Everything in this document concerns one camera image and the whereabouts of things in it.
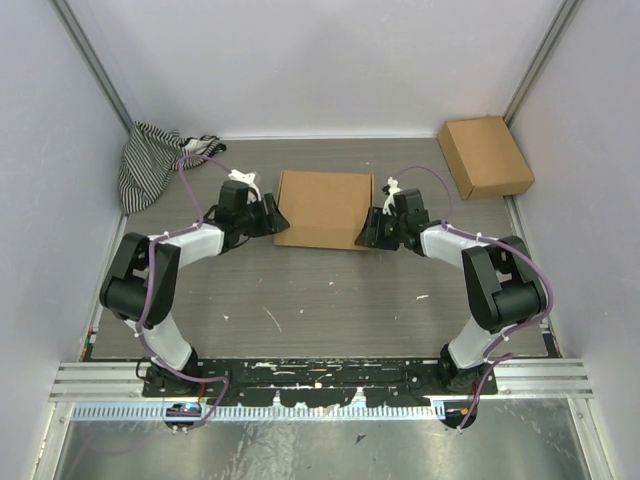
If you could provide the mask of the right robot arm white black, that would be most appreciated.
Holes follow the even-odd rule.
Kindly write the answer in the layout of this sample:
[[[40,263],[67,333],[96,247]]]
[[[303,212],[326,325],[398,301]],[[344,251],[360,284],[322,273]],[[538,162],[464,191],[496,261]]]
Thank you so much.
[[[405,247],[463,272],[471,317],[437,362],[442,387],[462,394],[482,378],[499,343],[551,306],[548,283],[521,238],[470,234],[432,220],[420,191],[402,190],[394,180],[383,192],[384,205],[369,209],[355,244],[389,251]]]

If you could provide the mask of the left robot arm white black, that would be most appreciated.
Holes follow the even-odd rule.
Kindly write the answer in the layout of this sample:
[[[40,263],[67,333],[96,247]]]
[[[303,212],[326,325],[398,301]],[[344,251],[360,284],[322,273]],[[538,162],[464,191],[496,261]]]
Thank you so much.
[[[181,397],[210,380],[172,314],[180,270],[290,227],[274,196],[251,180],[225,181],[217,203],[197,212],[194,224],[173,233],[124,235],[99,293],[102,307],[127,324],[149,353],[146,381]]]

